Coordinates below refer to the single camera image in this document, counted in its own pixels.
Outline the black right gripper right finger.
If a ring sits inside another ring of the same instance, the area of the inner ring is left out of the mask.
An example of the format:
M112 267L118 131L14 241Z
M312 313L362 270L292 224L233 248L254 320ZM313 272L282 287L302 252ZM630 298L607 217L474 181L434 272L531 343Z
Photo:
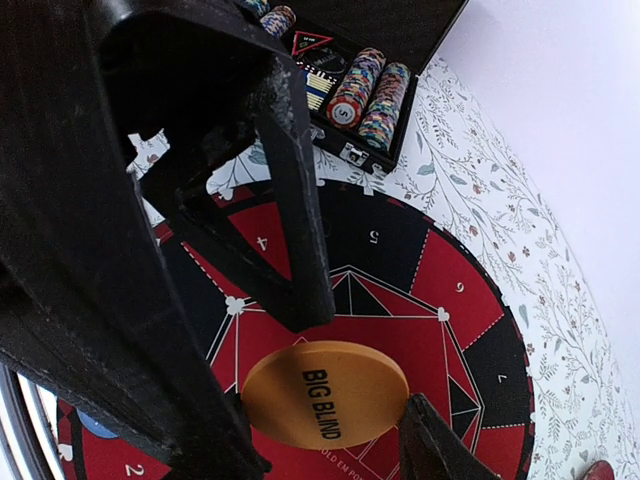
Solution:
M407 402L399 424L399 455L401 478L406 480L498 479L422 393L412 394Z

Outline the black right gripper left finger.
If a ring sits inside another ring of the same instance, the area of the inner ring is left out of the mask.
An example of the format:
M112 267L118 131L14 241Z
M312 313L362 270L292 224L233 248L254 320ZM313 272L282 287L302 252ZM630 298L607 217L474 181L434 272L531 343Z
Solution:
M127 174L81 1L1 5L1 357L167 464L260 479Z

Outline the orange big blind button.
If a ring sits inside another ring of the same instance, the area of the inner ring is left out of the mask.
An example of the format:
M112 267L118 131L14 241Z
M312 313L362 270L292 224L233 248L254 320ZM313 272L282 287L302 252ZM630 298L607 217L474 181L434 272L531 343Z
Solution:
M260 360L241 400L250 424L285 445L350 448L395 427L409 399L399 365L384 353L344 341L302 342Z

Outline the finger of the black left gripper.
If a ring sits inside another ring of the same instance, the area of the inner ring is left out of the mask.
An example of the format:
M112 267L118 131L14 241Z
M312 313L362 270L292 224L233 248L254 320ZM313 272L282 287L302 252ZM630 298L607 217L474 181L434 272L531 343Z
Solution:
M103 1L99 70L120 135L163 134L142 177L172 230L292 332L335 314L302 73L239 1ZM212 174L260 143L288 253L280 274L212 199Z

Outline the blue small blind button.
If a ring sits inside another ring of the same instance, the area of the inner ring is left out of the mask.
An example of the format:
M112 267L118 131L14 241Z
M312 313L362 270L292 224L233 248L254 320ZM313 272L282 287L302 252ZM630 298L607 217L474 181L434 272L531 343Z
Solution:
M83 411L77 409L76 413L82 426L86 430L88 430L92 435L101 439L106 439L106 440L116 439L119 437L118 434L112 432L111 430L106 428L104 425L102 425L100 422L96 421L95 419L93 419Z

